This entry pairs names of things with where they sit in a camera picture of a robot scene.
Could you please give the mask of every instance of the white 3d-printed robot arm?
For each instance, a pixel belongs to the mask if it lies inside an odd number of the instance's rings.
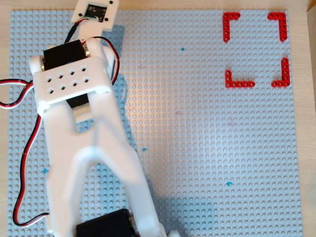
[[[90,57],[34,74],[37,109],[43,118],[50,161],[48,226],[55,237],[74,236],[81,222],[79,205],[86,172],[101,162],[123,183],[140,236],[166,237],[142,165],[121,121],[108,71],[111,63],[107,60],[113,56],[106,50],[98,52],[104,49],[96,39],[86,44]],[[76,133],[74,111],[66,100],[84,93],[93,126],[85,133]]]

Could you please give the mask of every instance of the wooden surface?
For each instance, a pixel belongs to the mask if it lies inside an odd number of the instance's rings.
[[[0,78],[8,76],[11,10],[74,9],[76,3],[77,0],[1,0]],[[316,112],[307,25],[307,10],[314,4],[316,0],[120,0],[120,9],[288,9],[305,237],[316,236]],[[0,100],[7,101],[7,95],[7,88],[0,88]],[[7,111],[0,110],[0,120],[0,237],[4,237],[7,222]]]

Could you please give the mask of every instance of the red l-shaped lego brick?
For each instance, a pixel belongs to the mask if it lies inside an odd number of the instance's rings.
[[[280,41],[284,42],[287,39],[286,14],[284,12],[270,12],[268,19],[278,20]]]
[[[229,21],[238,20],[238,18],[240,18],[239,12],[225,12],[223,14],[223,40],[225,43],[231,38]]]

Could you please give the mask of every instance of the cable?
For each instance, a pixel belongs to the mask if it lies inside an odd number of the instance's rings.
[[[116,51],[116,49],[114,48],[113,44],[111,43],[111,41],[109,41],[107,38],[105,37],[102,37],[102,36],[94,36],[92,38],[95,38],[95,39],[102,39],[104,40],[108,45],[109,47],[111,48],[111,50],[113,51],[114,55],[115,55],[115,61],[116,61],[116,66],[115,66],[115,73],[113,75],[113,79],[112,79],[112,85],[114,85],[115,81],[117,80],[118,78],[118,75],[119,75],[119,54],[118,52]]]
[[[37,119],[36,119],[36,122],[35,122],[35,127],[31,133],[31,136],[28,140],[28,142],[26,143],[26,146],[23,150],[23,153],[22,153],[22,157],[21,157],[21,164],[20,164],[20,182],[21,182],[21,187],[20,187],[20,192],[19,192],[19,195],[18,195],[18,198],[16,200],[16,203],[14,205],[14,209],[13,209],[13,214],[12,214],[12,219],[13,219],[13,223],[17,226],[20,226],[20,227],[28,227],[28,226],[31,226],[33,224],[35,224],[36,222],[38,222],[39,220],[41,220],[42,218],[44,218],[45,216],[49,215],[49,213],[47,212],[44,212],[40,215],[37,215],[36,217],[34,217],[33,219],[27,221],[27,222],[24,222],[24,223],[20,223],[18,221],[18,213],[19,213],[19,208],[20,208],[20,205],[21,205],[21,202],[23,200],[23,197],[24,197],[24,193],[25,193],[25,167],[26,167],[26,160],[27,160],[27,156],[28,156],[28,153],[29,153],[29,150],[31,149],[32,147],[32,144],[33,142],[35,141],[38,133],[39,133],[39,130],[40,130],[40,125],[41,125],[41,117],[40,115],[38,115]]]
[[[27,82],[25,80],[21,80],[21,79],[3,79],[0,80],[0,86],[1,85],[24,85],[18,99],[16,101],[14,101],[13,103],[3,103],[0,102],[0,108],[3,109],[13,109],[16,106],[18,106],[21,101],[25,98],[25,96],[27,95],[27,93],[29,93],[32,89],[33,89],[33,81]]]
[[[95,17],[82,17],[80,18],[69,30],[69,33],[65,39],[65,42],[64,43],[68,43],[71,39],[71,37],[74,35],[77,27],[79,26],[79,24],[82,22],[82,21],[85,21],[85,20],[89,20],[89,19],[94,19]]]
[[[34,85],[33,85],[33,81],[27,82],[25,80],[22,79],[3,79],[0,80],[0,86],[1,85],[24,85],[18,99],[16,101],[14,101],[13,103],[3,103],[0,102],[0,108],[4,108],[4,109],[13,109],[16,106],[18,106],[22,100],[25,98],[25,96],[33,89]],[[45,212],[42,213],[40,215],[37,215],[36,217],[34,217],[33,219],[25,222],[25,223],[19,223],[18,221],[18,213],[19,213],[19,208],[21,205],[21,202],[23,200],[24,197],[24,193],[25,193],[25,167],[26,167],[26,160],[27,160],[27,155],[29,153],[29,150],[32,147],[32,144],[40,130],[40,124],[41,124],[41,117],[38,115],[37,119],[36,119],[36,123],[35,123],[35,127],[32,131],[32,134],[28,140],[28,142],[26,143],[26,146],[23,150],[22,153],[22,157],[21,157],[21,163],[20,163],[20,181],[21,181],[21,187],[20,187],[20,192],[18,195],[18,198],[16,200],[14,209],[13,209],[13,214],[12,214],[12,219],[13,219],[13,223],[17,226],[20,227],[27,227],[30,226],[36,222],[38,222],[39,220],[41,220],[43,217],[45,217],[46,215],[48,215],[49,213]]]

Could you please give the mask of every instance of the white wire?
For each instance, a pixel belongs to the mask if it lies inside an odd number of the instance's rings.
[[[3,83],[3,84],[1,84],[1,85],[7,85],[7,84],[8,84],[8,85],[13,85],[13,84],[23,85],[23,84],[17,83],[17,82]],[[24,96],[22,97],[22,100],[21,100],[19,103],[17,103],[16,105],[14,105],[14,106],[12,106],[12,107],[5,107],[5,106],[0,105],[0,108],[5,109],[5,110],[11,110],[11,109],[17,107],[17,106],[20,105],[20,103],[24,100],[24,98],[27,96],[27,94],[33,89],[33,87],[34,87],[34,86],[31,86],[31,87],[25,92]]]
[[[40,123],[39,123],[39,128],[38,128],[38,130],[37,130],[37,132],[36,132],[36,134],[35,134],[35,136],[34,136],[34,139],[32,140],[32,142],[31,142],[31,144],[30,144],[30,147],[29,147],[29,150],[28,150],[28,153],[27,153],[27,155],[26,155],[26,157],[25,157],[25,166],[24,166],[24,186],[25,186],[25,190],[24,190],[24,192],[23,192],[23,196],[21,197],[21,199],[23,200],[24,199],[24,195],[25,195],[25,193],[26,193],[26,163],[27,163],[27,157],[29,156],[29,153],[30,153],[30,150],[31,150],[31,148],[32,148],[32,145],[33,145],[33,143],[34,143],[34,141],[36,140],[36,138],[37,138],[37,136],[38,136],[38,134],[39,134],[39,132],[40,132],[40,127],[41,127],[41,123],[42,123],[42,118],[40,119]],[[40,221],[41,219],[43,219],[45,216],[41,216],[41,217],[39,217],[37,220],[35,220],[34,222],[31,222],[30,224],[28,224],[28,225],[25,225],[25,226],[21,226],[22,228],[25,228],[25,227],[29,227],[29,226],[31,226],[31,225],[33,225],[33,224],[35,224],[35,223],[37,223],[38,221]]]

